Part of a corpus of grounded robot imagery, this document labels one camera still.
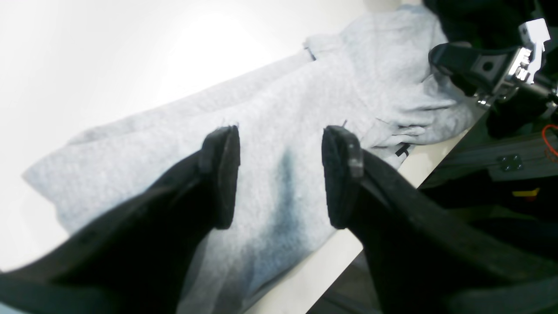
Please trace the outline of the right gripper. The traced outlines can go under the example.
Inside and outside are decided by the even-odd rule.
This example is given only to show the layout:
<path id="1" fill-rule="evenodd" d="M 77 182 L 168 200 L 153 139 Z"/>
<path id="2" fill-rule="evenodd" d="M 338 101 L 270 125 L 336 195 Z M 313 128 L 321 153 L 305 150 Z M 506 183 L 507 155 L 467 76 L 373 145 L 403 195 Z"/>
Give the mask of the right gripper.
<path id="1" fill-rule="evenodd" d="M 518 131 L 540 120 L 557 119 L 557 52 L 545 18 L 520 24 L 511 38 L 497 34 L 492 46 L 439 44 L 430 65 L 467 97 L 490 108 L 489 131 Z"/>

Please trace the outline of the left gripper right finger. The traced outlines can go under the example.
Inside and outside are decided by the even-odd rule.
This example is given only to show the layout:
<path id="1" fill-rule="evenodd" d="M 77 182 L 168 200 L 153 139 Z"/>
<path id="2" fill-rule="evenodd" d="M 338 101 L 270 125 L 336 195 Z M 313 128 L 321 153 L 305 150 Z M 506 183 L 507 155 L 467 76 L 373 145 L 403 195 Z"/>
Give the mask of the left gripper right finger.
<path id="1" fill-rule="evenodd" d="M 363 245 L 385 314 L 555 314 L 557 263 L 450 215 L 347 129 L 323 130 L 327 212 Z"/>

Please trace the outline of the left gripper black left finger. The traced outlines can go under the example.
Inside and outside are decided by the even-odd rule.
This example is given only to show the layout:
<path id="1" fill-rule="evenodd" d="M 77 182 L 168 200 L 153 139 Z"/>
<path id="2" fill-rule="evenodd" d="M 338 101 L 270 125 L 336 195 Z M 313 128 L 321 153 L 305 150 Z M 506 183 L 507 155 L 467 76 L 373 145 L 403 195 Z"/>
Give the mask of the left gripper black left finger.
<path id="1" fill-rule="evenodd" d="M 174 314 L 197 246 L 233 222 L 239 165 L 238 128 L 215 130 L 143 193 L 2 274 L 1 305 L 23 314 Z"/>

